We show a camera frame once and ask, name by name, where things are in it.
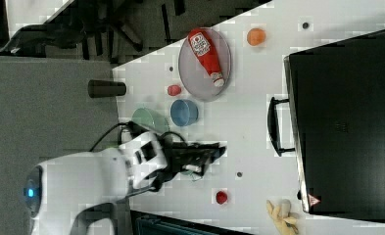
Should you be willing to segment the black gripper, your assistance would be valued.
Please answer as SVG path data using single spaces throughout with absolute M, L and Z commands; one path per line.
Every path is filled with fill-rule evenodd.
M 173 180 L 180 172 L 191 171 L 203 177 L 209 165 L 219 159 L 226 151 L 218 143 L 200 144 L 173 142 L 165 145 L 168 167 L 165 169 L 165 182 Z

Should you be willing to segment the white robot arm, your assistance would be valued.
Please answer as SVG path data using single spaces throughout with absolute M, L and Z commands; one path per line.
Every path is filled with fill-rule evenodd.
M 116 147 L 57 157 L 32 168 L 24 184 L 29 235 L 88 235 L 91 224 L 105 219 L 117 228 L 117 203 L 158 192 L 181 172 L 204 176 L 226 152 L 219 142 L 173 140 L 172 131 L 159 133 L 133 121 L 123 126 L 130 139 Z

